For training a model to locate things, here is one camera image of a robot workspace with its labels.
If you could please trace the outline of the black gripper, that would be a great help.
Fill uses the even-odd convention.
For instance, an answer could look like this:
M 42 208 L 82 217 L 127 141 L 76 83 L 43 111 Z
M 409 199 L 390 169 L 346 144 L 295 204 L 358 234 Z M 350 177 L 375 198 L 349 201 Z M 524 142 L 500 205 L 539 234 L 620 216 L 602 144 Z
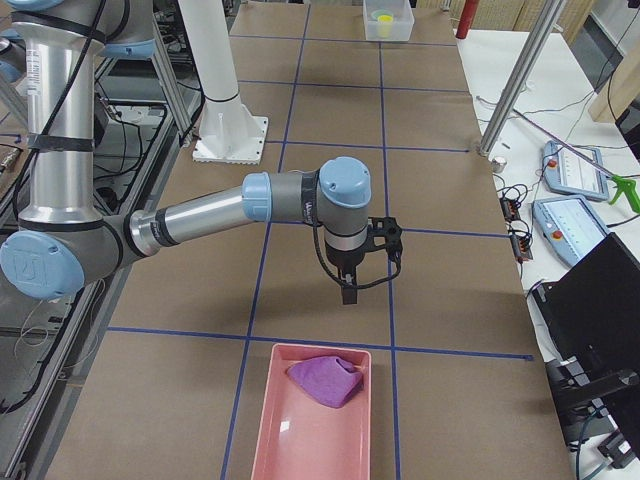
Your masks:
M 357 267 L 363 262 L 362 252 L 328 252 L 329 262 L 337 269 L 338 278 L 343 281 L 341 296 L 343 305 L 357 303 Z

